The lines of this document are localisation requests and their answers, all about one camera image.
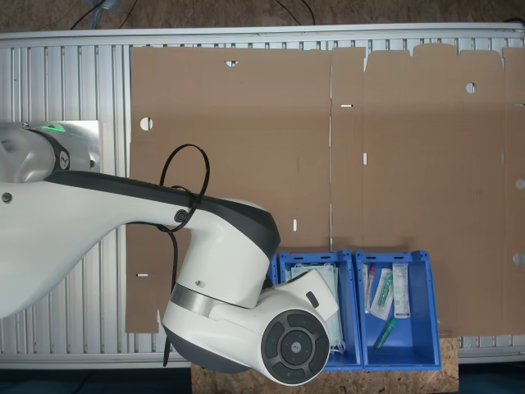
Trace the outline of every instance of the wooden surface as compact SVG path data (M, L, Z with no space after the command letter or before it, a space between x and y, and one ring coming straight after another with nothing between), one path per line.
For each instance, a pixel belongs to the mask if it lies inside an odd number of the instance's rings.
M459 390L458 340L441 339L441 371L321 372L314 380L299 387L285 387L249 370L243 373L217 373L191 365L194 394L208 393L301 393L354 394L364 392L431 393Z

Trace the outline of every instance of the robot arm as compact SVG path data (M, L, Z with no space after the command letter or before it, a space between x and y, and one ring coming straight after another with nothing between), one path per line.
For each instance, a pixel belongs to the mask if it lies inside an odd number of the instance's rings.
M176 226L191 202L172 188L73 171L0 183L0 194L0 318L47 294L114 228ZM186 227L192 239L163 319L177 351L204 367L251 367L283 384L315 377L337 304L315 271L261 293L280 242L271 214L204 197Z

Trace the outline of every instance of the cardboard sheet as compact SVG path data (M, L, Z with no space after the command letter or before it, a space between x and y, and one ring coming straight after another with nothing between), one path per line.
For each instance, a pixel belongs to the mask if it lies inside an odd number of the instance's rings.
M333 250L429 251L441 334L525 333L525 50L505 49L503 68L496 52L426 44L374 51L366 71L364 51L133 48L131 177L157 183L174 148L197 144L208 194L268 209L282 249L327 250L331 204ZM203 175L188 149L167 184L198 191ZM127 332L157 331L171 253L130 227Z
M521 138L509 130L509 117L522 108L505 104L505 81L516 83L515 71L505 74L496 52L458 56L454 46L427 44L412 57L373 52L363 72L363 52L333 52L333 80L344 81L332 88L334 249L426 249L442 333L524 333L517 300L525 291L510 290L509 277L520 272L523 279L525 268L506 255L517 243L504 252L511 242L505 234L524 235L523 221L509 228L508 220L509 212L518 219L523 211L523 191L509 188L517 163L505 152L509 133ZM474 93L468 83L476 85ZM515 99L507 92L507 100ZM349 103L355 105L340 107ZM523 146L513 149L523 156ZM506 204L505 190L513 196Z
M131 59L132 178L158 183L171 151L196 144L211 164L207 195L263 206L286 250L328 249L330 53L132 48ZM140 129L143 117L153 120L150 131ZM203 176L200 153L185 149L167 185L198 192ZM170 278L171 242L154 228L130 226L127 248L126 331L156 332L169 285L136 273ZM180 262L184 254L181 246Z

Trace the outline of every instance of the blue crate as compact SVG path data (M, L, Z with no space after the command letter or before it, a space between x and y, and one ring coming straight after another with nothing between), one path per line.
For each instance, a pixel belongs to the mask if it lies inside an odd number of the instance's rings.
M408 253L354 253L358 283L359 321L363 366L369 371L437 370L441 369L440 338L437 331L434 284L428 253L424 250ZM372 300L376 294L381 270L392 263L409 264L410 318L399 318L383 347L374 351L374 344L387 321L364 313L364 289L361 263L376 265L372 283ZM394 306L388 319L394 315Z
M272 261L270 261L270 265L268 266L268 276L270 277L270 280L272 281L272 285L278 285L279 284L279 277L278 277L278 267L277 267L277 256L274 254Z
M346 344L344 354L335 353L330 355L325 365L325 371L345 371L363 369L361 362L361 345L358 325L358 308L355 297L354 273L352 267L352 256L348 250L328 253L279 254L278 267L280 270L279 283L286 279L285 270L296 264L324 264L333 263L338 267L339 273L339 306L341 325L343 328L343 339Z

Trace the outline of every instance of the cable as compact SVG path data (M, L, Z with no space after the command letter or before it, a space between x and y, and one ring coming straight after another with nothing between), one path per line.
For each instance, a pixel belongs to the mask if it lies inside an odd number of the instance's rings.
M54 22L51 22L49 25L44 25L42 27L40 27L39 29L37 29L36 31L40 31L40 30L44 30L44 29L47 29L48 27L51 27L53 25L55 25L56 23L60 22L62 19L64 19L70 12L71 10L73 9L73 7L75 6L75 4L78 2L79 0L73 0L73 2L71 3L71 5L69 6L69 8L67 9L66 12L64 12L62 14L62 16L60 18L58 18L56 21Z
M276 0L276 2L281 7L283 7L285 10L288 11L288 13L291 15L292 18L294 18L294 21L296 21L298 25L301 25L301 22L297 21L297 18L294 16L294 14L292 14L292 11L290 11L288 8L286 8L285 5L282 2L280 2L279 0Z
M171 292L173 292L173 288L175 287L176 283L176 275L177 275L177 262L179 258L179 247L177 245L177 239L173 235L174 232L182 230L184 226L189 222L191 217L194 215L195 210L197 209L198 205L201 202L201 199L204 197L204 193L206 193L206 189L208 188L208 182L210 179L210 162L208 160L208 156L206 153L197 145L193 144L184 144L175 149L173 152L171 152L170 156L167 158L166 163L164 164L164 168L162 169L162 175L161 180L159 182L160 186L164 186L164 180L166 179L166 173L167 169L170 167L171 160L175 157L176 154L178 154L182 149L187 148L189 146L193 146L194 148L197 148L199 152L203 155L204 158L204 164L206 165L206 175L204 176L204 182L203 187L200 190L199 195L195 197L195 194L192 193L190 190L186 189L183 186L172 186L173 189L181 189L184 192L186 192L189 196L189 212L186 215L186 218L182 221L182 223L175 227L174 229L170 230L166 226L163 226L162 224L153 224L153 223L146 223L146 222L133 222L130 224L146 224L149 226L155 226L159 231L165 232L170 236L171 243L173 244L173 269L171 271ZM167 361L170 357L170 340L166 337L166 343L164 344L164 358L162 361L162 365L166 366Z
M522 25L525 26L525 21L523 20L523 18L510 18L510 19L507 19L504 22L505 23L521 23Z
M135 2L133 3L133 6L131 6L130 12L128 12L128 15L126 16L126 18L125 18L124 21L122 22L122 25L119 27L119 29L122 29L122 26L126 24L126 22L128 21L128 18L129 18L130 15L131 15L131 12L133 12L133 9L134 9L135 6L137 5L137 2L139 2L139 0L135 0Z
M106 0L102 0L101 2L98 2L95 6L93 6L91 9L89 9L83 16L79 18L77 22L73 24L73 26L70 28L70 30L73 30L87 15L89 15L91 12L95 11L98 7L102 6L102 3Z
M304 0L301 0L301 2L303 2L303 4L308 8L308 10L310 11L310 14L312 15L312 23L315 25L315 15L313 14L313 11L312 11L312 8L310 8L310 6L308 5L307 2L305 2Z

